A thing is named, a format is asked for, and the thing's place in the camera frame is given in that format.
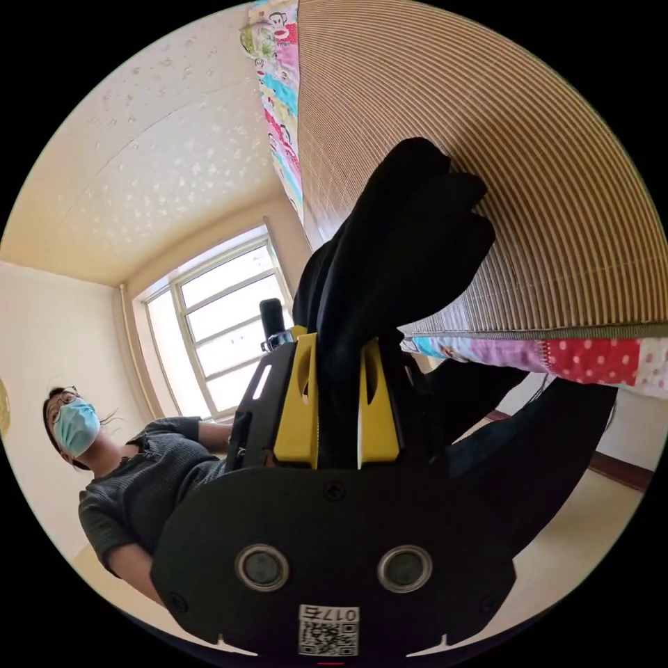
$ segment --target dark hair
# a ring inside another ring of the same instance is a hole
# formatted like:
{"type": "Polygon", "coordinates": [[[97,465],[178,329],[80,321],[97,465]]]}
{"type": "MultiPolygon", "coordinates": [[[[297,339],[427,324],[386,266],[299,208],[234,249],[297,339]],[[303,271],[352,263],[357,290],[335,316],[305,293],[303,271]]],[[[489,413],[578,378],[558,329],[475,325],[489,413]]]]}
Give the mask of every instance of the dark hair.
{"type": "MultiPolygon", "coordinates": [[[[57,395],[63,394],[63,392],[65,392],[66,390],[67,390],[67,388],[51,388],[51,390],[49,390],[49,396],[45,399],[44,404],[42,405],[42,419],[44,420],[44,428],[47,431],[47,436],[49,437],[49,440],[51,441],[51,445],[53,445],[56,448],[56,451],[58,453],[62,452],[62,449],[61,449],[60,445],[58,445],[58,442],[54,438],[54,435],[51,433],[51,429],[49,428],[49,419],[47,417],[47,406],[49,405],[49,402],[54,397],[56,397],[57,395]]],[[[114,411],[108,417],[104,418],[103,420],[100,420],[100,424],[106,424],[107,422],[109,422],[109,420],[111,420],[111,418],[113,418],[113,416],[115,414],[116,414],[116,412],[114,411]]],[[[78,462],[76,459],[72,460],[72,464],[76,468],[78,468],[82,471],[90,471],[90,468],[88,468],[88,466],[85,466],[81,462],[78,462]]]]}

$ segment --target colorful quilt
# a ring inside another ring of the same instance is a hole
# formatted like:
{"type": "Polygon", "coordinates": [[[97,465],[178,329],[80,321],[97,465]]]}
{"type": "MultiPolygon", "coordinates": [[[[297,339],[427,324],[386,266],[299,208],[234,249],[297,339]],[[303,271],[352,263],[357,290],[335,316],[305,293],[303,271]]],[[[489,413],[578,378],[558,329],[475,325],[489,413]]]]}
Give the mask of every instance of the colorful quilt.
{"type": "Polygon", "coordinates": [[[515,367],[668,399],[667,338],[518,341],[416,336],[404,339],[403,348],[429,357],[515,367]]]}
{"type": "Polygon", "coordinates": [[[297,143],[297,8],[296,0],[258,0],[252,3],[248,9],[248,25],[241,30],[241,46],[246,55],[255,61],[276,173],[303,222],[297,143]]]}

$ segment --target ceiling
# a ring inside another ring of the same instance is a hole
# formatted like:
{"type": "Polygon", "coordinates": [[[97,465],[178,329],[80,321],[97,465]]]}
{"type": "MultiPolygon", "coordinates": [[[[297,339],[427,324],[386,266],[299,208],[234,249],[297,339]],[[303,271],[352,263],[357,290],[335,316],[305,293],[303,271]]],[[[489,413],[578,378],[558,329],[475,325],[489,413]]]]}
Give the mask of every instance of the ceiling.
{"type": "Polygon", "coordinates": [[[30,172],[0,260],[118,285],[192,232],[283,192],[253,62],[248,5],[200,19],[112,72],[30,172]]]}

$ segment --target window pane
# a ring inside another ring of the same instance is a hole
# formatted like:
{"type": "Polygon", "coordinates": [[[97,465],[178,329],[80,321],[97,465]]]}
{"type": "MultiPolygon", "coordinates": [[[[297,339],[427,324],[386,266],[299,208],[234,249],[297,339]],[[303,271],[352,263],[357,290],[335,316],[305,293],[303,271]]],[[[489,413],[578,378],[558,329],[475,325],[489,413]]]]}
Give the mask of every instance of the window pane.
{"type": "Polygon", "coordinates": [[[182,286],[186,308],[272,268],[273,263],[266,246],[236,257],[182,286]]]}
{"type": "Polygon", "coordinates": [[[148,317],[167,383],[179,410],[183,415],[208,418],[207,402],[197,384],[186,347],[183,344],[170,292],[149,302],[148,317]]]}
{"type": "Polygon", "coordinates": [[[259,362],[249,364],[247,367],[237,369],[237,371],[207,383],[219,411],[226,411],[228,408],[236,408],[239,405],[246,389],[251,384],[258,364],[259,362]]]}
{"type": "Polygon", "coordinates": [[[260,302],[274,298],[285,302],[277,278],[269,276],[198,308],[188,316],[195,341],[260,315],[260,302]]]}
{"type": "Polygon", "coordinates": [[[197,349],[204,375],[211,376],[262,355],[263,341],[262,321],[258,320],[205,343],[197,349]]]}

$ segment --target face mask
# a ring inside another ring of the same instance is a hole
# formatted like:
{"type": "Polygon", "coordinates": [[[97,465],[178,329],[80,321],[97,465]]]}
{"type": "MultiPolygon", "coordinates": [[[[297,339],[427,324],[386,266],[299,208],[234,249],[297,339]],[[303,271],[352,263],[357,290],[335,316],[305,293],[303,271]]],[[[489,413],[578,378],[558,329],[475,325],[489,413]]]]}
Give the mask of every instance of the face mask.
{"type": "Polygon", "coordinates": [[[100,419],[95,409],[77,397],[61,406],[54,428],[56,438],[65,452],[81,456],[100,433],[100,419]]]}

